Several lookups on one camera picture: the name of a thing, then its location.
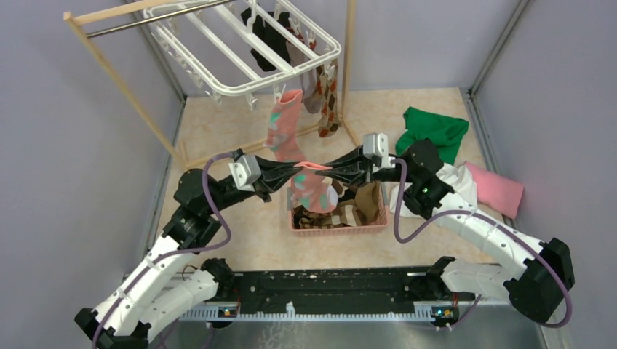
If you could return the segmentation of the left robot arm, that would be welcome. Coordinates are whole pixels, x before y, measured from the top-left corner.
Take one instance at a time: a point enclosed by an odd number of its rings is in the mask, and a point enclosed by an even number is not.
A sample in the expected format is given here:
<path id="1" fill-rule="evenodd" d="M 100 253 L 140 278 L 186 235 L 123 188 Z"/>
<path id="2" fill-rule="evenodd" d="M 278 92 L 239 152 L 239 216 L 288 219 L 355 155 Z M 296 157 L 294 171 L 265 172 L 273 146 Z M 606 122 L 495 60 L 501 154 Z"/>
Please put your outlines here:
<path id="1" fill-rule="evenodd" d="M 299 161 L 269 161 L 236 150 L 185 172 L 175 198 L 180 206 L 142 261 L 106 300 L 76 315 L 92 348 L 147 348 L 197 303 L 229 298 L 233 273 L 223 260 L 198 268 L 168 292 L 164 288 L 197 255 L 231 240 L 221 210 L 253 196 L 269 202 L 301 170 Z"/>

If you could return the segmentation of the white plastic clip hanger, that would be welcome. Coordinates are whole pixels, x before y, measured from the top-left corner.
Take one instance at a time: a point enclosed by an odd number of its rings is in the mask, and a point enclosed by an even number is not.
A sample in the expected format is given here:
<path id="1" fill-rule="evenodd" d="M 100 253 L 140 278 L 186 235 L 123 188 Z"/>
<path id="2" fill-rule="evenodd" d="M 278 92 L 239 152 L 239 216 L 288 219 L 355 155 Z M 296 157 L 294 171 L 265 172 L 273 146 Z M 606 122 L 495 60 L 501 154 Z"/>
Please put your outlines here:
<path id="1" fill-rule="evenodd" d="M 193 7 L 196 3 L 196 1 L 185 2 L 187 7 Z M 225 7 L 231 10 L 232 14 L 239 19 L 242 24 L 244 24 L 241 19 L 241 13 L 250 8 L 250 1 L 225 2 Z M 287 10 L 276 5 L 278 1 L 256 2 L 276 20 L 279 19 L 282 12 L 288 12 Z M 175 11 L 177 11 L 177 7 L 168 7 L 143 11 L 141 14 L 144 18 L 164 15 Z M 255 58 L 250 53 L 250 50 L 253 48 L 245 42 L 243 38 L 218 14 L 216 9 L 203 9 L 197 12 L 196 17 L 200 22 L 204 23 L 224 44 L 226 44 L 231 51 L 238 55 L 249 68 L 253 69 L 259 77 L 271 78 L 279 73 L 278 69 L 270 72 L 264 72 L 258 67 Z M 321 40 L 318 35 L 312 33 L 306 26 L 301 25 L 299 22 L 293 22 L 291 14 L 290 25 L 291 29 L 287 30 L 295 35 L 300 41 L 307 41 L 310 50 L 314 53 L 323 55 L 330 51 L 331 48 L 326 42 Z M 167 29 L 173 36 L 175 36 L 177 41 L 179 41 L 188 51 L 190 51 L 196 60 L 203 64 L 222 85 L 238 87 L 252 81 L 251 78 L 246 76 L 243 71 L 241 71 L 224 53 L 222 53 L 219 48 L 216 47 L 186 15 L 150 23 L 148 24 L 148 29 L 163 53 L 165 53 L 175 78 L 188 95 L 208 95 L 213 97 L 212 88 L 199 78 L 197 73 L 194 72 L 194 69 L 187 62 L 181 60 L 180 55 L 177 54 L 171 46 L 165 43 L 160 34 L 160 31 L 163 29 Z M 332 34 L 330 35 L 339 43 L 339 41 Z M 328 77 L 332 76 L 334 70 L 332 61 L 320 66 L 325 69 Z M 317 69 L 318 67 L 311 68 L 307 72 Z M 280 82 L 278 87 L 280 89 L 290 88 L 297 84 L 298 79 L 299 75 L 294 76 L 291 79 Z M 256 104 L 255 95 L 257 93 L 265 92 L 266 90 L 274 92 L 273 87 L 265 87 L 253 92 L 252 98 L 254 98 L 255 103 L 250 105 L 254 106 Z"/>

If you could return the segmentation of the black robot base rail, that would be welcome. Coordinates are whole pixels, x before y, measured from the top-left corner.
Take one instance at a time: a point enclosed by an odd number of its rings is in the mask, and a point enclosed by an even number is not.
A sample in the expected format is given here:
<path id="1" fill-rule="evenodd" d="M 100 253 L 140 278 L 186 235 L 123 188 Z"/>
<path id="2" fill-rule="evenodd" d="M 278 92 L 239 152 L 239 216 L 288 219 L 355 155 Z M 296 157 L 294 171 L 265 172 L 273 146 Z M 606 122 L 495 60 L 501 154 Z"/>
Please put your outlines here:
<path id="1" fill-rule="evenodd" d="M 450 292 L 429 267 L 237 271 L 231 285 L 180 316 L 233 322 L 456 322 L 476 293 Z"/>

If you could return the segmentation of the wooden clothes rack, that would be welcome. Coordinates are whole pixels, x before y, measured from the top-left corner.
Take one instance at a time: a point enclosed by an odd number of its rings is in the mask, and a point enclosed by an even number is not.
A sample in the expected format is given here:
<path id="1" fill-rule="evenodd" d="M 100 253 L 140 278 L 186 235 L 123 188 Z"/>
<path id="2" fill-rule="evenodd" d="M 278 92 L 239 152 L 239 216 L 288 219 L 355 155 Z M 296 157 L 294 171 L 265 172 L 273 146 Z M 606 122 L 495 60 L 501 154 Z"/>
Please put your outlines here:
<path id="1" fill-rule="evenodd" d="M 278 87 L 278 84 L 282 81 L 291 79 L 294 76 L 298 76 L 307 72 L 311 68 L 316 68 L 320 65 L 324 65 L 327 62 L 333 61 L 339 55 L 344 56 L 343 67 L 341 71 L 343 73 L 342 80 L 342 98 L 341 102 L 345 103 L 346 98 L 349 95 L 350 88 L 350 76 L 351 76 L 351 46 L 354 40 L 354 26 L 355 26 L 355 12 L 356 2 L 347 1 L 346 3 L 346 31 L 345 31 L 345 44 L 340 45 L 330 34 L 319 27 L 313 20 L 306 16 L 290 1 L 278 1 L 276 5 L 282 9 L 287 10 L 291 16 L 293 22 L 299 22 L 301 25 L 306 26 L 312 33 L 318 35 L 318 37 L 327 43 L 331 48 L 329 52 L 323 55 L 318 55 L 310 50 L 307 41 L 300 41 L 295 35 L 285 29 L 278 21 L 270 16 L 267 11 L 258 5 L 256 1 L 250 1 L 251 17 L 247 24 L 242 24 L 231 12 L 231 10 L 225 7 L 225 1 L 196 1 L 193 7 L 187 7 L 185 1 L 135 1 L 123 4 L 118 7 L 100 10 L 97 12 L 89 13 L 86 15 L 73 16 L 70 12 L 64 12 L 63 20 L 69 25 L 71 30 L 76 34 L 81 43 L 89 50 L 91 55 L 98 61 L 103 70 L 111 78 L 112 82 L 118 87 L 120 92 L 126 97 L 130 105 L 135 109 L 138 115 L 146 123 L 147 127 L 153 132 L 158 141 L 164 146 L 167 152 L 171 155 L 172 159 L 178 162 L 186 169 L 197 167 L 206 163 L 206 159 L 198 159 L 190 162 L 178 153 L 172 143 L 163 135 L 162 130 L 156 125 L 151 116 L 147 113 L 141 103 L 138 101 L 134 93 L 130 90 L 124 79 L 115 70 L 112 64 L 104 56 L 102 50 L 92 42 L 92 39 L 99 36 L 108 35 L 110 33 L 124 31 L 130 28 L 136 28 L 142 25 L 155 23 L 160 20 L 166 20 L 169 18 L 186 15 L 194 25 L 216 46 L 224 53 L 244 74 L 251 78 L 251 82 L 238 86 L 229 87 L 222 85 L 206 68 L 203 64 L 198 62 L 194 55 L 188 51 L 167 29 L 160 31 L 165 43 L 171 46 L 177 54 L 180 55 L 181 60 L 187 62 L 197 73 L 199 78 L 212 88 L 212 96 L 218 100 L 220 96 L 225 95 L 228 97 L 237 97 L 239 95 L 247 95 L 248 101 L 251 105 L 255 103 L 252 98 L 252 93 L 265 88 L 273 87 L 275 93 L 279 94 L 282 89 Z M 84 25 L 100 22 L 102 20 L 111 19 L 122 15 L 131 15 L 135 12 L 149 11 L 158 8 L 177 7 L 177 11 L 169 12 L 164 15 L 155 17 L 144 17 L 142 20 L 127 23 L 124 25 L 118 25 L 116 27 L 107 28 L 101 31 L 92 33 L 86 33 L 83 29 Z M 214 8 L 218 14 L 247 42 L 253 49 L 256 49 L 262 56 L 269 59 L 279 73 L 271 78 L 259 77 L 253 69 L 249 68 L 246 63 L 239 58 L 229 47 L 224 44 L 204 23 L 200 22 L 196 14 L 203 9 Z M 256 17 L 262 17 L 267 23 L 272 25 L 287 41 L 293 43 L 299 48 L 308 61 L 298 67 L 294 68 L 290 64 L 286 63 L 279 55 L 277 55 L 273 49 L 266 45 L 261 39 L 259 39 L 253 32 L 252 26 Z"/>

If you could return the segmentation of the black hanging sock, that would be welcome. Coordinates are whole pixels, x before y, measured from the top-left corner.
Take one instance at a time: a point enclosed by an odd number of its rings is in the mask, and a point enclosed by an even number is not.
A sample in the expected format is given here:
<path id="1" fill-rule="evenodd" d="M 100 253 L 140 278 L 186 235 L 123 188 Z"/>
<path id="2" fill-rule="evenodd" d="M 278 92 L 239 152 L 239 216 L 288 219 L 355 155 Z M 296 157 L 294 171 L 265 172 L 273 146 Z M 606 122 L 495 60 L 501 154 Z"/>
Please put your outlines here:
<path id="1" fill-rule="evenodd" d="M 241 13 L 241 19 L 244 24 L 247 24 L 251 14 L 250 8 Z M 277 21 L 286 29 L 291 29 L 289 12 L 282 12 Z M 253 33 L 273 51 L 275 51 L 282 59 L 284 59 L 287 63 L 291 63 L 290 54 L 287 48 L 287 40 L 272 25 L 264 22 L 263 18 L 258 15 L 252 29 Z M 270 72 L 276 70 L 276 67 L 255 49 L 251 49 L 250 53 L 255 58 L 258 67 L 261 68 L 262 71 Z"/>

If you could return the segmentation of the pink cloth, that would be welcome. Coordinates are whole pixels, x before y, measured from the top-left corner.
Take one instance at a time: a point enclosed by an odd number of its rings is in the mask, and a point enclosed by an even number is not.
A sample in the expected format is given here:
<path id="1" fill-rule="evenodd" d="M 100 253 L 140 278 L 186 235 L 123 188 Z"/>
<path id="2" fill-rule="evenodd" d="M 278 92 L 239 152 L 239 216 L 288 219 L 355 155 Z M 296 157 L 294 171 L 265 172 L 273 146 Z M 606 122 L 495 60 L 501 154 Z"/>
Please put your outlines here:
<path id="1" fill-rule="evenodd" d="M 477 185 L 478 201 L 510 219 L 515 219 L 525 186 L 468 161 L 464 166 L 471 172 Z"/>

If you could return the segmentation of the white cloth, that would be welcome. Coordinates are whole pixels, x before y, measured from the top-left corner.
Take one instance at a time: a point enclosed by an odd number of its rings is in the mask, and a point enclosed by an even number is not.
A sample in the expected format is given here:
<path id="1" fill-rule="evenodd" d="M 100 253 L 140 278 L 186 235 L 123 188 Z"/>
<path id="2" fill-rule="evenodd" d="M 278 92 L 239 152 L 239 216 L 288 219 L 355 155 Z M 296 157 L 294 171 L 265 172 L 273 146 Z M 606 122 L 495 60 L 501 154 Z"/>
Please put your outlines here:
<path id="1" fill-rule="evenodd" d="M 454 167 L 451 164 L 444 164 L 437 172 L 438 178 L 452 186 L 454 191 L 460 194 L 470 204 L 477 206 L 477 184 L 474 181 L 473 175 L 465 166 Z M 392 214 L 396 213 L 397 196 L 399 191 L 399 183 L 391 190 L 389 209 Z M 413 214 L 404 204 L 399 213 L 400 217 L 405 218 L 421 218 L 421 216 Z"/>

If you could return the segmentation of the green shirt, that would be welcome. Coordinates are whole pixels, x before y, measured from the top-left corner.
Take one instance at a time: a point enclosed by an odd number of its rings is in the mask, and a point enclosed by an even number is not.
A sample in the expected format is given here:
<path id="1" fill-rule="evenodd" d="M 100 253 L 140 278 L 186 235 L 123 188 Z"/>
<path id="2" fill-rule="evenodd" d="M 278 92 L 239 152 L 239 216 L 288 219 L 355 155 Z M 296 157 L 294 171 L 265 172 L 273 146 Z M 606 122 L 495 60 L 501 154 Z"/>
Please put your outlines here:
<path id="1" fill-rule="evenodd" d="M 439 157 L 454 165 L 462 140 L 470 123 L 465 119 L 430 113 L 409 107 L 403 113 L 405 131 L 395 143 L 395 152 L 402 155 L 412 144 L 428 139 L 437 147 Z"/>

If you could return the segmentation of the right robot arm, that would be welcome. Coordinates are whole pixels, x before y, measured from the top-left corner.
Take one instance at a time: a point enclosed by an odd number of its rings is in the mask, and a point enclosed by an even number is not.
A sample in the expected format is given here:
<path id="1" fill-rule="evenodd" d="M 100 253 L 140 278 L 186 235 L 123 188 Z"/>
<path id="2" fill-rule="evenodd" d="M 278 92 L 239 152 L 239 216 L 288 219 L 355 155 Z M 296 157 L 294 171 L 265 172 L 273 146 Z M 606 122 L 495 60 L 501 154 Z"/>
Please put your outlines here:
<path id="1" fill-rule="evenodd" d="M 453 186 L 439 179 L 444 163 L 428 140 L 412 144 L 401 155 L 385 151 L 380 140 L 364 144 L 321 165 L 318 175 L 345 184 L 398 182 L 394 236 L 401 243 L 415 239 L 435 223 L 494 259 L 475 264 L 443 257 L 426 280 L 437 300 L 468 292 L 507 301 L 526 318 L 558 329 L 573 315 L 570 290 L 575 283 L 569 246 L 552 238 L 543 241 L 522 233 L 483 212 Z"/>

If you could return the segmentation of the orange brown argyle sock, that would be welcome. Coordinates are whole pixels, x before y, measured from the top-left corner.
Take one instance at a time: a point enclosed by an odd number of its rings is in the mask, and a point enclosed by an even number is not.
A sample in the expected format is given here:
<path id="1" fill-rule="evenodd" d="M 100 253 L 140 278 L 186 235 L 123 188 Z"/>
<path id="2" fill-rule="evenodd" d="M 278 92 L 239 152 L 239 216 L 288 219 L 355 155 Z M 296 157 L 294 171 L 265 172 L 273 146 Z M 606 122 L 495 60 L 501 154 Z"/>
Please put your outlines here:
<path id="1" fill-rule="evenodd" d="M 338 114 L 338 61 L 333 60 L 333 74 L 329 78 L 322 66 L 317 68 L 319 80 L 316 85 L 321 101 L 321 118 L 318 122 L 318 135 L 321 138 L 334 135 L 341 126 Z"/>

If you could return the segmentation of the pink sock with teal spots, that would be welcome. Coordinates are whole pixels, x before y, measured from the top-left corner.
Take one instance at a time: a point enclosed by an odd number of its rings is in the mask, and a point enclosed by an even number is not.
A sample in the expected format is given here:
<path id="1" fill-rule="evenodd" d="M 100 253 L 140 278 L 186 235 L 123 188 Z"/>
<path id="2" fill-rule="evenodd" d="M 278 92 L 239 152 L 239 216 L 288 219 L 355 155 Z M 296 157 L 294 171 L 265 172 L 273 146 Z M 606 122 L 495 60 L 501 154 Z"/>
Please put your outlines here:
<path id="1" fill-rule="evenodd" d="M 264 146 L 277 161 L 305 161 L 297 141 L 297 125 L 303 106 L 303 91 L 294 89 L 284 92 L 275 103 L 268 121 L 268 134 Z"/>

